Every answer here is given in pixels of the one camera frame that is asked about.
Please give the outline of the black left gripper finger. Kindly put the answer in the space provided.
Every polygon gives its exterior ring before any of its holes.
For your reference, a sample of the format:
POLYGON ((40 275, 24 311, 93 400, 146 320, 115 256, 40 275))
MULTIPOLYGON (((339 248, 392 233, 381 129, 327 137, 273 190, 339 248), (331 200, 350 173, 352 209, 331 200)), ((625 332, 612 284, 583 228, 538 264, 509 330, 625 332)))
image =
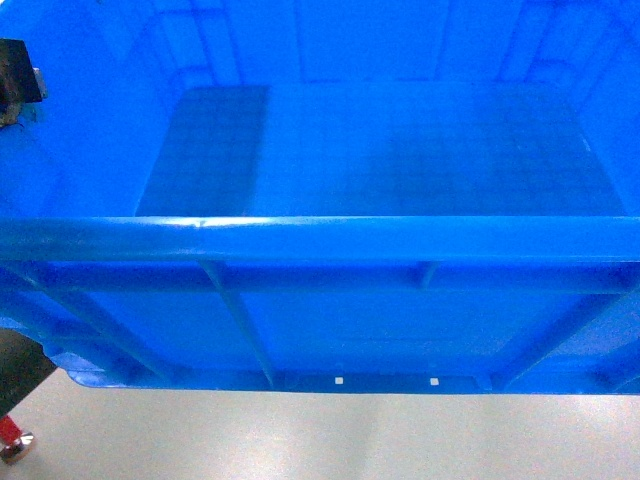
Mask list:
POLYGON ((22 108, 41 103, 46 84, 39 68, 32 65, 26 44, 18 39, 1 39, 1 124, 18 123, 22 108))

